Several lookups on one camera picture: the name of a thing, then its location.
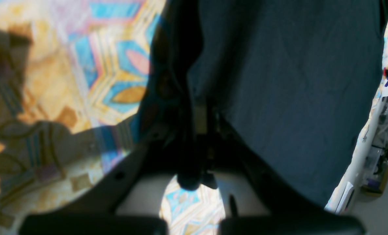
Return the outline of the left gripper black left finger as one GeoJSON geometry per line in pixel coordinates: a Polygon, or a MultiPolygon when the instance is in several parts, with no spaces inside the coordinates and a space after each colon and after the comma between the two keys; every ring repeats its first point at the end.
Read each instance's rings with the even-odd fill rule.
{"type": "Polygon", "coordinates": [[[138,146],[91,190],[60,209],[31,214],[21,235],[168,235],[159,217],[162,197],[177,173],[177,148],[138,146]]]}

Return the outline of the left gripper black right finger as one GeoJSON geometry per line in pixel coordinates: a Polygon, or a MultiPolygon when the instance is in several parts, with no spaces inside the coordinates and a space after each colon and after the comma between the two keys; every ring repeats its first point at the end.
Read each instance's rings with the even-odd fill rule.
{"type": "Polygon", "coordinates": [[[322,209],[291,188],[218,114],[207,116],[207,186],[219,189],[219,235],[364,235],[360,220],[322,209]]]}

